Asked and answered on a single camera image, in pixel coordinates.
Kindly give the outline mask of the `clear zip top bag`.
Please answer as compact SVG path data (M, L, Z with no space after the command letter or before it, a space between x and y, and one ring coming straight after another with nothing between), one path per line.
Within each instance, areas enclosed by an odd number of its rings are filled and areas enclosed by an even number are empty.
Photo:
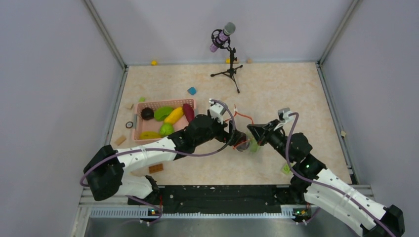
M254 124L253 118L251 116L249 116L249 115L246 115L244 113L241 113L238 110L236 104L234 104L234 114L233 114L233 117L234 117L234 120L235 120L236 129L239 130L239 131L241 131L241 132L244 132L245 134L247 134L248 139L254 139L253 136L252 136L252 134L247 129L247 125L248 124ZM257 154L259 153L259 151L257 153L251 153L247 149L244 152L238 152L238 153L241 154L241 155L243 155L243 156L246 156L246 157L255 158L257 156Z

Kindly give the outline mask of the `brown bear chocolate toy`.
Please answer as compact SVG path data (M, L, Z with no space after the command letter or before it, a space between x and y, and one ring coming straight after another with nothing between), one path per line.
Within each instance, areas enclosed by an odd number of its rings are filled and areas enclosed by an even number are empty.
M236 146L233 148L237 150L238 152L244 152L246 151L250 146L250 139L246 138L243 141L240 141Z

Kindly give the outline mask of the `dark red sweet potato toy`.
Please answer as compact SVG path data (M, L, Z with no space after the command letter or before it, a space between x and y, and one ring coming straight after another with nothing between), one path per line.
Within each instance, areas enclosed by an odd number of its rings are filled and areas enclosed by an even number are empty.
M188 123L190 123L195 118L195 111L189 104L183 104L182 105L182 111L186 117L186 120Z

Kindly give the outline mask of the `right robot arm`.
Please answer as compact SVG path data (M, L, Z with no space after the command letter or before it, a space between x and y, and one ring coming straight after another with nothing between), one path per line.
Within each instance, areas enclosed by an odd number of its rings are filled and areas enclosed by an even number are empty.
M289 138L276 127L279 123L275 119L267 124L249 124L247 128L259 145L269 144L294 164L290 185L293 202L318 206L360 237L400 237L405 233L400 208L377 203L339 179L310 153L312 146L303 133Z

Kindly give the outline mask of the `yellow mango toy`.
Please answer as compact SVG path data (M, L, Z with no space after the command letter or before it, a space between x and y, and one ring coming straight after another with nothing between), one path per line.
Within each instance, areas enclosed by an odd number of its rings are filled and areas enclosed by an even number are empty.
M184 115L183 108L178 107L174 109L165 119L164 123L169 123L171 125L174 125L177 123Z

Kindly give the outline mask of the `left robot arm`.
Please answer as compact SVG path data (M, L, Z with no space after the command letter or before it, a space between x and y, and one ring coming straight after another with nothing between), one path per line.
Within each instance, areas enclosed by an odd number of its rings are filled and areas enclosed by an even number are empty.
M103 146L85 166L81 184L90 188L95 201L120 194L153 204L159 196L156 181L148 175L131 176L130 172L164 161L197 157L195 149L213 139L223 143L225 149L244 142L245 137L232 120L225 123L199 114L183 129L156 142L120 150Z

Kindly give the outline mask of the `green cabbage toy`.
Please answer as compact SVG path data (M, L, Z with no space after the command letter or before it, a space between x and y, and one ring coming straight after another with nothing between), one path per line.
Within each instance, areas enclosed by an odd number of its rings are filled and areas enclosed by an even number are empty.
M251 153L257 153L260 150L260 145L254 139L250 139L248 151Z

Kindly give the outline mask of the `pink plastic basket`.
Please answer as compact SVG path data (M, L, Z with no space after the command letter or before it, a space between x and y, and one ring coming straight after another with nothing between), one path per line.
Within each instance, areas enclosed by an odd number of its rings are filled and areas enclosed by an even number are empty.
M141 111L144 108L151 108L154 111L162 106L170 106L172 108L182 107L183 104L189 104L194 109L194 114L196 114L197 104L195 99L186 98L186 99L171 99L171 100L161 100L161 101L146 101L139 102L134 105L134 126L132 129L132 140L139 144L144 145L157 141L158 139L140 139L140 136L143 132L156 132L160 131L163 121L156 121L154 118L151 120L144 120L141 117Z

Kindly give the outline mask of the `light green lime toy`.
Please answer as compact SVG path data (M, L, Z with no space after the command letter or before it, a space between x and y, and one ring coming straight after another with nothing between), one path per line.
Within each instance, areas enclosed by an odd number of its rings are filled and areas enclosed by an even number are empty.
M163 123L160 127L159 134L162 137L169 136L175 132L174 127L171 123Z

